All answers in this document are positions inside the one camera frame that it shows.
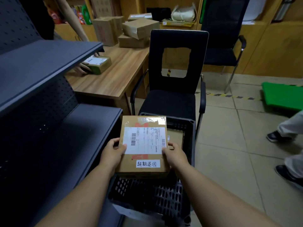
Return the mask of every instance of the green detergent bottle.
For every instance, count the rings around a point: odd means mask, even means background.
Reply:
[[[82,5],[82,14],[86,24],[92,24],[91,18],[89,17],[89,10],[86,5]]]

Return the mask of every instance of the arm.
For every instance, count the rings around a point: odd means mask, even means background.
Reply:
[[[71,7],[68,5],[66,0],[56,0],[63,16],[66,18],[67,22],[70,26],[75,30],[75,32],[79,35],[82,41],[89,41],[86,33],[84,32],[79,19],[76,17]]]
[[[181,179],[202,226],[279,226],[265,214],[198,172],[188,163],[185,153],[178,145],[171,142],[169,145],[174,150],[163,148],[162,152]]]
[[[100,164],[56,205],[36,227],[96,226],[109,180],[126,151],[126,145],[114,149],[120,138],[111,139],[101,154]]]

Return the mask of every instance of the black shirt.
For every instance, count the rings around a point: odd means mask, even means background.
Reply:
[[[54,39],[55,23],[47,12],[43,0],[19,0],[36,30],[45,40]]]

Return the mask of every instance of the chair leg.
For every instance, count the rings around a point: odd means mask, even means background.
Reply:
[[[134,103],[131,104],[131,112],[132,112],[132,115],[136,115],[136,112],[134,110]]]
[[[222,70],[222,72],[221,72],[221,74],[220,74],[220,75],[222,75],[222,74],[223,74],[223,72],[224,72],[225,68],[226,68],[226,66],[224,66],[224,68],[223,68],[223,70]]]
[[[226,94],[227,91],[228,91],[229,85],[230,85],[230,83],[231,83],[231,81],[232,81],[232,78],[233,78],[233,76],[234,76],[234,74],[235,74],[235,71],[236,71],[237,67],[238,67],[238,65],[235,66],[234,71],[232,72],[232,75],[231,75],[230,78],[229,78],[229,81],[228,81],[227,86],[226,86],[226,88],[225,88],[224,94]]]
[[[203,117],[203,113],[200,113],[200,114],[199,114],[198,123],[197,123],[196,134],[195,134],[196,142],[197,142],[197,136],[198,136],[198,133],[199,133],[199,130],[200,130],[200,125],[201,125],[202,117]]]

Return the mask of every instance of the plastic basket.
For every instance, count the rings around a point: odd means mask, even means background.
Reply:
[[[194,166],[195,121],[166,117],[167,128],[184,132],[183,151]],[[157,219],[166,226],[189,226],[191,206],[180,179],[171,171],[166,179],[121,179],[116,177],[108,199],[111,203]]]

